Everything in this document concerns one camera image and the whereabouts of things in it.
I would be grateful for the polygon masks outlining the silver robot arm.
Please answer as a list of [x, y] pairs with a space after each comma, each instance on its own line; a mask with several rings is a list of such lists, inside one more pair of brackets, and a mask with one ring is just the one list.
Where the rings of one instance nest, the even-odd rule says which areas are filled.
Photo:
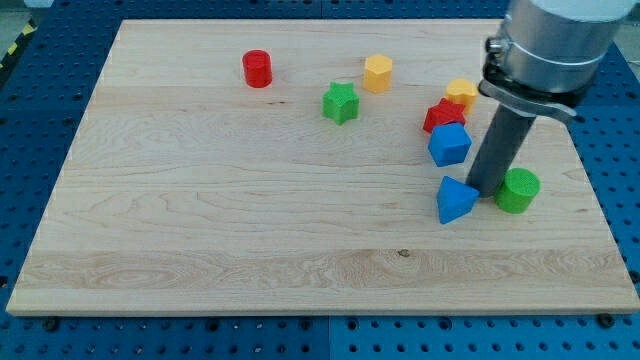
[[485, 42], [480, 92], [495, 115], [570, 123], [631, 0], [513, 0]]

